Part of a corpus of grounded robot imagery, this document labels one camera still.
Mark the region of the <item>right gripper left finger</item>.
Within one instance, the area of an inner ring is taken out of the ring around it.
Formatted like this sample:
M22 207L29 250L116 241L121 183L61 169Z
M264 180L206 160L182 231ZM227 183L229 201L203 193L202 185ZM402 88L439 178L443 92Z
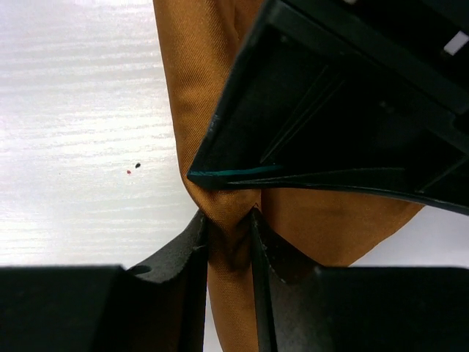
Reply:
M3 351L201 351L207 222L137 265L1 269Z

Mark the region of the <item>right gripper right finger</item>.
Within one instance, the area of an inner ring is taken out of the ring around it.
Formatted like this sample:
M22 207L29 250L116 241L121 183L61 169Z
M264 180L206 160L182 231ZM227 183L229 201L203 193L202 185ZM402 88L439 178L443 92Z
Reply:
M261 351L466 351L468 270L327 267L252 210Z

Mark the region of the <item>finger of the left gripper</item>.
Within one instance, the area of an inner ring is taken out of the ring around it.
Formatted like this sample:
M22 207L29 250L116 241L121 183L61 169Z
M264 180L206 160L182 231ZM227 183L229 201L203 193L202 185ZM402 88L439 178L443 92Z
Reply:
M430 176L403 168L348 169L302 175L240 177L236 188L311 188L380 195L468 214L468 179L446 174Z

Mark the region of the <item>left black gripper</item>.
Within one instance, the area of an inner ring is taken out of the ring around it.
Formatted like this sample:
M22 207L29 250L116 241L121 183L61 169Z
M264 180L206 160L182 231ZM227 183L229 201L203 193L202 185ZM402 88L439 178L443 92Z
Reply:
M467 158L467 35L467 1L266 1L188 178L428 175Z

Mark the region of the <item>orange cloth napkin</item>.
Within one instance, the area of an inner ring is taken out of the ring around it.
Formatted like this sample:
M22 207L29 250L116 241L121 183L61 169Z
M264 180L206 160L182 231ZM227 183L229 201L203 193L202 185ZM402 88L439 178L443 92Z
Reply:
M207 132L260 1L156 1L158 39L182 175ZM208 290L224 351L257 351L249 211L318 263L348 266L409 222L421 205L379 196L269 188L185 187L211 221Z

